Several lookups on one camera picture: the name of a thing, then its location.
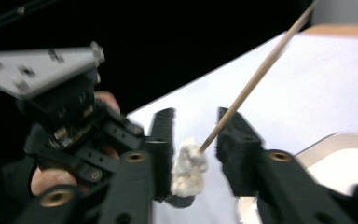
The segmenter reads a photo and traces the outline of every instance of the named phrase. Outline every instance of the black background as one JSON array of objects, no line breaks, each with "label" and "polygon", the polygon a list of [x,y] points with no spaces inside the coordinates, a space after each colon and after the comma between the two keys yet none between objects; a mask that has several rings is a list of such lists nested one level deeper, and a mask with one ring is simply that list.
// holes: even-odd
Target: black background
[{"label": "black background", "polygon": [[[0,15],[28,2],[0,0]],[[123,114],[287,31],[310,3],[37,2],[52,3],[34,12],[26,8],[8,24],[0,21],[0,50],[85,47],[96,41],[105,56],[96,91],[111,91]],[[0,92],[0,156],[22,155],[30,125],[14,99]]]}]

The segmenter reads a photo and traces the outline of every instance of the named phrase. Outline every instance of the white fluffy material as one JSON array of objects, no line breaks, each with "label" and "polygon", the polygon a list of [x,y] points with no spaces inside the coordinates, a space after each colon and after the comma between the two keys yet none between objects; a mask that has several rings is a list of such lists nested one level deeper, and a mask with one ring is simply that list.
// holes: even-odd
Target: white fluffy material
[{"label": "white fluffy material", "polygon": [[179,156],[172,168],[171,193],[179,197],[201,194],[204,189],[202,173],[208,170],[206,156],[192,137],[182,141]]}]

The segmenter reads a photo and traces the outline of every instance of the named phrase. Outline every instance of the wooden stick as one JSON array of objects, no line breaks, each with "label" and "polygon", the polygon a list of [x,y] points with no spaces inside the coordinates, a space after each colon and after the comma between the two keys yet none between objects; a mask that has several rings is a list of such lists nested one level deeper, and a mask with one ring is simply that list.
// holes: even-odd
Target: wooden stick
[{"label": "wooden stick", "polygon": [[301,29],[301,27],[306,23],[306,20],[312,10],[315,8],[318,0],[314,0],[310,6],[303,12],[303,14],[297,19],[297,21],[292,25],[286,35],[282,38],[282,40],[278,43],[278,45],[272,50],[272,52],[268,55],[265,61],[259,66],[255,74],[249,80],[248,84],[243,88],[240,95],[228,109],[226,114],[220,119],[217,123],[216,127],[213,129],[211,134],[202,144],[199,149],[199,153],[203,153],[206,148],[212,143],[215,137],[220,133],[226,123],[231,119],[231,117],[237,112],[238,108],[241,106],[243,101],[248,97],[251,91],[255,88],[257,83],[261,80],[261,78],[267,73],[270,67],[278,60],[284,46],[286,46],[287,42]]}]

